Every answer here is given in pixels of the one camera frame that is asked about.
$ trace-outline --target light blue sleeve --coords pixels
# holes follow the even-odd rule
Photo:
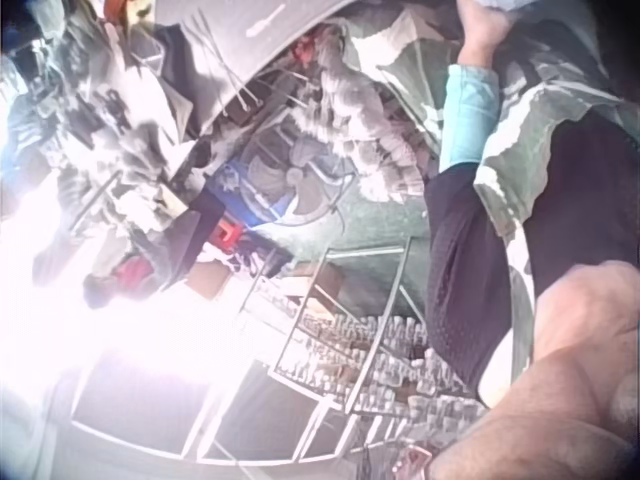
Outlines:
[[[496,72],[451,65],[444,103],[440,173],[459,163],[480,163],[499,114]]]

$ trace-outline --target blue object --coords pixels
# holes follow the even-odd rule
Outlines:
[[[459,163],[480,163],[500,114],[498,75],[463,65],[449,67],[440,172]]]
[[[268,220],[255,214],[240,192],[240,184],[244,182],[247,182],[247,166],[234,159],[229,160],[209,177],[205,188],[213,192],[224,203],[226,210],[248,228],[277,221],[278,217],[271,213],[267,214],[270,217]],[[271,206],[271,209],[278,216],[283,216],[293,197],[293,194],[283,196]]]

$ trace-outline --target red object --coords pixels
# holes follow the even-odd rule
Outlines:
[[[125,260],[115,271],[121,288],[128,292],[135,291],[140,283],[151,274],[153,274],[153,267],[146,258],[140,255]]]
[[[225,215],[220,219],[216,228],[213,229],[213,233],[209,237],[209,243],[225,253],[230,253],[243,231],[244,225],[233,221]]]

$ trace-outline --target skin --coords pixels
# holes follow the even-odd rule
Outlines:
[[[619,262],[545,292],[535,362],[429,478],[611,478],[638,441],[638,292],[640,273]]]

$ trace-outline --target fan blade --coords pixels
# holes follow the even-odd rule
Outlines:
[[[325,203],[325,195],[320,180],[313,174],[307,174],[296,186],[296,208],[294,215],[309,215]]]
[[[291,150],[289,150],[289,161],[291,165],[303,168],[316,157],[322,157],[328,153],[326,145],[316,139],[302,136],[296,140]]]
[[[247,180],[273,203],[289,190],[286,172],[267,166],[258,156],[255,156],[249,164]]]

